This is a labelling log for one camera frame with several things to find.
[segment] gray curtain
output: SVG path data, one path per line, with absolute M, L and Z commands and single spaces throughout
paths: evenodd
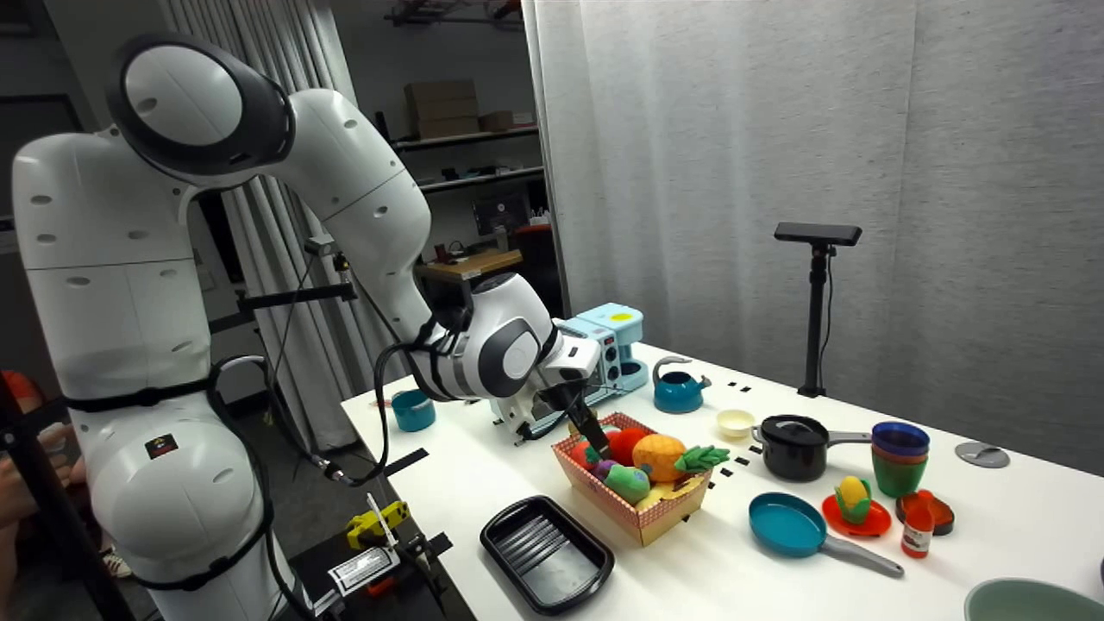
M 835 255 L 827 393 L 1104 473 L 1104 4 L 524 0 L 576 310 L 805 378 L 806 246 Z
M 339 23 L 321 0 L 163 0 L 177 29 L 206 37 L 283 90 L 330 87 L 355 98 Z M 344 281 L 330 255 L 303 251 L 326 246 L 326 230 L 276 178 L 256 178 L 223 192 L 235 249 L 248 294 L 286 294 Z M 308 448 L 330 450 L 355 446 L 341 399 L 370 388 L 380 324 L 363 302 L 321 299 L 258 310 L 269 365 Z

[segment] wooden crate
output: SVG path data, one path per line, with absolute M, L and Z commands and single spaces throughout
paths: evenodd
M 626 414 L 606 414 L 603 428 L 624 428 L 637 423 Z M 574 488 L 585 495 L 594 506 L 600 506 L 621 530 L 626 530 L 634 541 L 649 543 L 672 524 L 679 524 L 685 514 L 693 514 L 702 499 L 702 488 L 710 484 L 710 473 L 685 476 L 669 495 L 662 499 L 640 499 L 637 506 L 624 503 L 606 484 L 600 484 L 594 473 L 585 473 L 576 458 L 568 458 L 574 437 L 561 437 L 551 446 L 551 454 Z

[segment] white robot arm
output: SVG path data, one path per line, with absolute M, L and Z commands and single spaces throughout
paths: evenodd
M 461 315 L 427 308 L 427 204 L 341 93 L 286 95 L 179 35 L 137 37 L 116 64 L 116 128 L 19 149 L 12 215 L 97 522 L 163 617 L 269 617 L 291 576 L 263 543 L 248 454 L 202 393 L 209 334 L 181 228 L 199 190 L 276 177 L 303 197 L 432 397 L 546 393 L 603 442 L 576 410 L 600 349 L 561 334 L 519 274 L 485 278 Z

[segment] black stand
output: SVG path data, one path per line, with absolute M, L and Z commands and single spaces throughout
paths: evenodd
M 835 255 L 831 246 L 809 246 L 809 302 L 806 302 L 806 343 L 805 343 L 805 381 L 797 393 L 820 397 L 820 324 L 824 324 L 824 281 L 827 281 L 827 258 Z
M 93 537 L 86 533 L 81 522 L 65 503 L 65 494 L 61 494 L 55 468 L 41 454 L 36 437 L 28 432 L 25 414 L 4 381 L 0 381 L 0 437 L 4 437 L 9 462 L 19 468 L 32 495 L 36 499 L 36 514 L 41 514 L 59 554 L 65 560 L 65 564 L 71 564 L 79 573 L 100 617 L 134 621 L 126 600 L 120 596 L 120 591 L 108 576 Z

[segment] black pot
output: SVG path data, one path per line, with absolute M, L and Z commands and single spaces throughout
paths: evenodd
M 866 432 L 827 432 L 814 418 L 777 414 L 760 423 L 761 462 L 779 480 L 818 480 L 824 473 L 827 446 L 869 442 Z

